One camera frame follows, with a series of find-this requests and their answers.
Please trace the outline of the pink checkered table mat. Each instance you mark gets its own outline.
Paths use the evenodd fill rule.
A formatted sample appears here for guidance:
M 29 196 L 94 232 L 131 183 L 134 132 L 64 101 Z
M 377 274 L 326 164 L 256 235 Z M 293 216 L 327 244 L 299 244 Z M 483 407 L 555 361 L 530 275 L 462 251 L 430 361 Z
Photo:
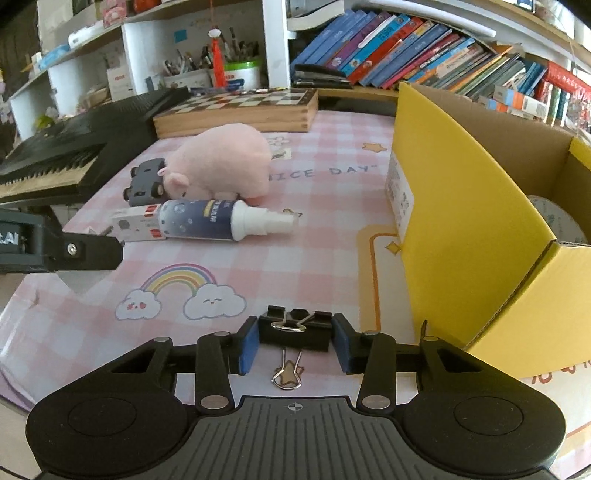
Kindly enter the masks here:
M 294 234 L 240 242 L 128 243 L 111 272 L 28 275 L 3 288 L 1 392 L 31 408 L 145 341 L 187 344 L 235 330 L 269 305 L 342 313 L 411 343 L 415 329 L 385 176 L 394 122 L 322 113 L 307 134 L 273 134 L 271 210 Z

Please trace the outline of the white pen holder box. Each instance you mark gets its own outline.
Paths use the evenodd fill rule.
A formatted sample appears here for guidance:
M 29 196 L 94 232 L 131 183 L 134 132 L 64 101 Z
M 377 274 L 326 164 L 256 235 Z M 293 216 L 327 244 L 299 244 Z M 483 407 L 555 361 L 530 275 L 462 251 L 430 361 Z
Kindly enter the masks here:
M 208 69 L 198 69 L 178 75 L 166 76 L 163 81 L 167 88 L 196 89 L 212 87 L 211 74 Z

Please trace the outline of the wooden chess board box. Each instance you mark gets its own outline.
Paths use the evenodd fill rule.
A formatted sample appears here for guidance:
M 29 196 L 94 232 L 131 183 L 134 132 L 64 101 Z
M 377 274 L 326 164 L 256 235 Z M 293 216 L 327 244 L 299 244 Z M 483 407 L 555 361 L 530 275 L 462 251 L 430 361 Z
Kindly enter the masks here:
M 160 139 L 197 135 L 205 130 L 243 123 L 260 132 L 308 132 L 318 113 L 315 89 L 271 89 L 191 97 L 156 115 Z

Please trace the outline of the black Yamaha keyboard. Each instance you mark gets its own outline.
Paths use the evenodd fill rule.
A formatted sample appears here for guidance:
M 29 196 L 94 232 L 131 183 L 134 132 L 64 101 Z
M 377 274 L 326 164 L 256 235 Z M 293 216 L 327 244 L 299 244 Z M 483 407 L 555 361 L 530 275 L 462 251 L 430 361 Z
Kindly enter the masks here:
M 157 140 L 153 118 L 187 100 L 162 89 L 110 102 L 60 121 L 1 162 L 1 205 L 83 203 Z

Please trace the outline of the row of leaning books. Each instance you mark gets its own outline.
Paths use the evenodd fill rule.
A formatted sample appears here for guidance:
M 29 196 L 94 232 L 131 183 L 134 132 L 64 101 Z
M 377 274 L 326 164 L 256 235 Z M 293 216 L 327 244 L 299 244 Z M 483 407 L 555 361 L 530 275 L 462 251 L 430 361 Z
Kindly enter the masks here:
M 396 91 L 417 84 L 486 107 L 590 131 L 590 84 L 517 43 L 486 41 L 466 28 L 388 10 L 346 9 L 308 28 L 290 62 L 339 70 L 354 87 Z

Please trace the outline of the grey toy car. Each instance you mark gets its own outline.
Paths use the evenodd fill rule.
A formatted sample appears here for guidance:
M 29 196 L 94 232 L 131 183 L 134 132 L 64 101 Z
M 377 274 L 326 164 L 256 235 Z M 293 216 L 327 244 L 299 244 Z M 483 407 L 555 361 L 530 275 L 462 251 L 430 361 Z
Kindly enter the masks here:
M 130 171 L 130 185 L 123 198 L 130 207 L 159 204 L 169 199 L 158 172 L 165 166 L 163 158 L 146 160 Z

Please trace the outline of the black stapler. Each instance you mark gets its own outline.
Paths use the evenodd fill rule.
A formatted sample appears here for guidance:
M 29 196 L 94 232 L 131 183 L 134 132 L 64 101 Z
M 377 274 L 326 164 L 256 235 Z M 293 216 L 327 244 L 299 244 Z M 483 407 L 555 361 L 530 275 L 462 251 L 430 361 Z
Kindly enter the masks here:
M 291 75 L 291 83 L 300 88 L 352 89 L 344 73 L 339 70 L 315 64 L 297 64 Z

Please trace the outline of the yellow cardboard box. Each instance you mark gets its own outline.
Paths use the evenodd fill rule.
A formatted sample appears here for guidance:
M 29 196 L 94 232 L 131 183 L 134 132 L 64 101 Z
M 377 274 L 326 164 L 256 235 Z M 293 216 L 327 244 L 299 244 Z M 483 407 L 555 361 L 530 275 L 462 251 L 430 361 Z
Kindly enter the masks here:
M 517 378 L 590 358 L 590 148 L 422 85 L 399 93 L 386 191 L 417 327 Z M 587 244 L 560 242 L 528 199 Z

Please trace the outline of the pink plush pig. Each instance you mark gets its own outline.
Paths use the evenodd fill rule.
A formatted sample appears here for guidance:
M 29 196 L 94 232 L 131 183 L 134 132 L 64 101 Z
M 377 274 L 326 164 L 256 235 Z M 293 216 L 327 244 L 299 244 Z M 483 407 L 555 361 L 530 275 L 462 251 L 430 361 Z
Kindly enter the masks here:
M 238 200 L 259 205 L 270 191 L 273 153 L 259 130 L 242 123 L 189 138 L 158 171 L 171 199 Z

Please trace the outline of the white bookshelf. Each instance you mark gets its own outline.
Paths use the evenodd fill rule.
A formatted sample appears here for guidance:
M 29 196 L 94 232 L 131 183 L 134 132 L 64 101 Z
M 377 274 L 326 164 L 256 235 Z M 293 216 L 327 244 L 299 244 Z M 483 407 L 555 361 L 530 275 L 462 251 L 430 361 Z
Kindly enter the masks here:
M 590 50 L 533 14 L 505 1 L 348 1 L 348 8 L 380 8 L 417 16 L 458 16 L 482 39 L 517 43 L 526 50 L 566 68 L 590 69 Z M 286 1 L 171 1 L 102 30 L 56 64 L 29 80 L 10 98 L 16 128 L 22 139 L 34 135 L 34 123 L 49 106 L 72 115 L 79 99 L 106 79 L 100 50 L 122 45 L 124 65 L 137 94 L 146 92 L 146 78 L 163 71 L 166 58 L 177 53 L 197 55 L 212 25 L 225 34 L 259 42 L 270 86 L 287 85 L 291 43 Z

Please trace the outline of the blue white spray bottle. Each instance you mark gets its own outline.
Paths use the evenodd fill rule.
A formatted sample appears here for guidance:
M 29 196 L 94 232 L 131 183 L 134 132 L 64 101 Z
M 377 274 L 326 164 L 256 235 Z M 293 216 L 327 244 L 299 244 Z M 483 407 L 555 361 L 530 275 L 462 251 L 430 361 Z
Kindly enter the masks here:
M 158 227 L 165 238 L 242 241 L 249 236 L 287 235 L 297 227 L 298 216 L 252 207 L 243 201 L 165 202 Z

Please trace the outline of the black binder clip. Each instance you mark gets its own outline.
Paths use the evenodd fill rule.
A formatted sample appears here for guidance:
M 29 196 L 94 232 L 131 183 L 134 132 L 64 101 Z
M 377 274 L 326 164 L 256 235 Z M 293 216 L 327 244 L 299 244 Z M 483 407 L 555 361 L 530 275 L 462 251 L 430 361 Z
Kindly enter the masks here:
M 286 307 L 267 307 L 259 316 L 259 342 L 280 347 L 280 367 L 270 381 L 281 391 L 301 387 L 304 351 L 328 352 L 332 337 L 332 313 Z

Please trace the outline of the tape roll in box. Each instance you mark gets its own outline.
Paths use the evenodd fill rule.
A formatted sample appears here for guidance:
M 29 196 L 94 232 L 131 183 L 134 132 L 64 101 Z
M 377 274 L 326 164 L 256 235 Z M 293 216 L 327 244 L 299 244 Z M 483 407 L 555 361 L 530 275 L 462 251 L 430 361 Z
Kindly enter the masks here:
M 563 243 L 587 244 L 587 237 L 574 218 L 556 203 L 544 197 L 529 195 L 528 199 Z

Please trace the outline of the green lid white jar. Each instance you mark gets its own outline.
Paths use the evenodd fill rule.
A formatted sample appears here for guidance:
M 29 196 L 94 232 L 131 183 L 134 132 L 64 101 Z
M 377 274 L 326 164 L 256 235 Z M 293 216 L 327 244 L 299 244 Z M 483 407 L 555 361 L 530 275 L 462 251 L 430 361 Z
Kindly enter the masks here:
M 262 87 L 262 61 L 259 58 L 224 65 L 228 91 L 256 90 Z

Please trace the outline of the white staples box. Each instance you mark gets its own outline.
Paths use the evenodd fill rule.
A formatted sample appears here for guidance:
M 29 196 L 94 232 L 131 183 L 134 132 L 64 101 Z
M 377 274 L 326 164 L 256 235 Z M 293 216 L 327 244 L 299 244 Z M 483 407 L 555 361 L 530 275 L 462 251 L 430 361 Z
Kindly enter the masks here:
M 159 210 L 161 204 L 117 210 L 111 217 L 112 234 L 120 241 L 141 242 L 161 240 Z

